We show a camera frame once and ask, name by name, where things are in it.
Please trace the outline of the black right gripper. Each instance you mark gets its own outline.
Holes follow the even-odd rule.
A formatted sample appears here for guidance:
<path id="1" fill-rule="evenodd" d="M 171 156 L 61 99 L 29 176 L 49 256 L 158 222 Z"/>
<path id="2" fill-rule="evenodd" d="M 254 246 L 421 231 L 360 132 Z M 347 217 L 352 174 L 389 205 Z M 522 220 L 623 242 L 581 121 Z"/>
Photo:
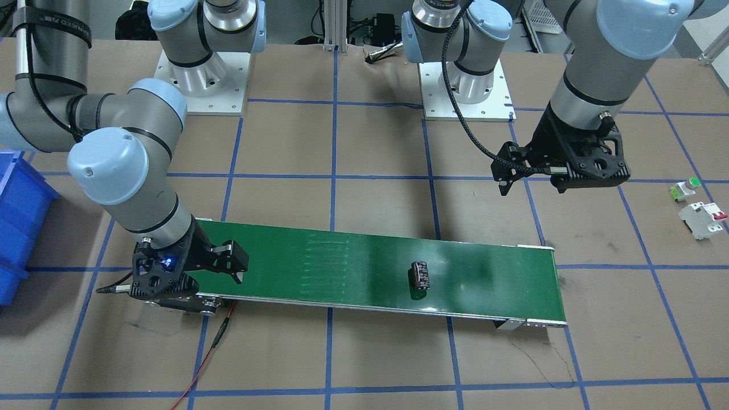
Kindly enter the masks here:
<path id="1" fill-rule="evenodd" d="M 194 230 L 185 261 L 185 271 L 226 273 L 235 283 L 242 284 L 248 270 L 248 253 L 234 240 L 227 240 L 220 246 L 212 244 L 197 220 L 193 220 L 191 227 Z"/>

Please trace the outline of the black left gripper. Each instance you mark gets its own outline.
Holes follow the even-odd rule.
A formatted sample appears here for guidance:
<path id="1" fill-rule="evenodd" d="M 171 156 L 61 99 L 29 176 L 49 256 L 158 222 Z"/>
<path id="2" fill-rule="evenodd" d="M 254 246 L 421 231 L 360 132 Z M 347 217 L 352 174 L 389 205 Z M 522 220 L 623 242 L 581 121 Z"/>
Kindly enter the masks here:
<path id="1" fill-rule="evenodd" d="M 517 143 L 505 142 L 497 154 L 499 159 L 537 169 L 565 167 L 565 174 L 550 177 L 552 185 L 576 185 L 576 166 L 573 164 L 576 142 L 576 128 L 560 119 L 547 104 L 530 143 L 519 147 Z M 499 193 L 506 196 L 511 189 L 510 180 L 499 180 Z"/>

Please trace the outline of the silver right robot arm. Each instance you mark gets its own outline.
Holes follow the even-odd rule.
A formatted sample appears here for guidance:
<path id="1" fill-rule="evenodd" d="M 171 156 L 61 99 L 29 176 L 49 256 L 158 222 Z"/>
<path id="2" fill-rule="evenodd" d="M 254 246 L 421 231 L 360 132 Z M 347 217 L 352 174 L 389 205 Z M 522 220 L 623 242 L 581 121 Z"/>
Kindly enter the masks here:
<path id="1" fill-rule="evenodd" d="M 265 49 L 263 1 L 151 1 L 146 9 L 175 84 L 145 78 L 123 94 L 91 93 L 86 1 L 18 1 L 15 88 L 2 95 L 2 145 L 67 153 L 71 176 L 136 240 L 136 277 L 172 286 L 216 262 L 167 181 L 187 96 L 220 85 L 220 52 Z"/>

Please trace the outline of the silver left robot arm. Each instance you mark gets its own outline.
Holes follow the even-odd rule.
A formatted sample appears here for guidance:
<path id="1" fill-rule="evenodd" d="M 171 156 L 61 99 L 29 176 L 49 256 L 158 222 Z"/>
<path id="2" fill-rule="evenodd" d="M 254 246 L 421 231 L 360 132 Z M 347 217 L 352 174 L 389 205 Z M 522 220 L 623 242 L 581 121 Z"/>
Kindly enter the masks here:
<path id="1" fill-rule="evenodd" d="M 507 195 L 513 182 L 550 176 L 558 192 L 615 187 L 630 178 L 616 116 L 687 20 L 703 19 L 726 1 L 547 1 L 574 45 L 531 142 L 505 142 L 492 153 L 465 122 L 461 104 L 484 101 L 513 19 L 494 1 L 414 1 L 402 17 L 404 54 L 437 63 L 449 104 L 466 135 L 492 159 Z"/>

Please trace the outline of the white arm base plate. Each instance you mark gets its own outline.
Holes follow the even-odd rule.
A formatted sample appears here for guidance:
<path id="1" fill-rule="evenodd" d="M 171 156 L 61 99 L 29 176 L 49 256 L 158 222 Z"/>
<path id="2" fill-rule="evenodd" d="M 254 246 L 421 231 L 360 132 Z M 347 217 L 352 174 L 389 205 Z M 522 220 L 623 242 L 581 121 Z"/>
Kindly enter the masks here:
<path id="1" fill-rule="evenodd" d="M 419 63 L 421 94 L 426 120 L 458 120 L 448 97 L 441 63 Z M 462 73 L 447 63 L 450 89 L 461 114 L 467 121 L 508 122 L 516 119 L 502 62 L 497 60 L 494 70 L 479 77 Z"/>
<path id="2" fill-rule="evenodd" d="M 216 52 L 200 67 L 177 67 L 161 53 L 154 78 L 175 86 L 185 96 L 188 115 L 244 113 L 251 54 Z"/>

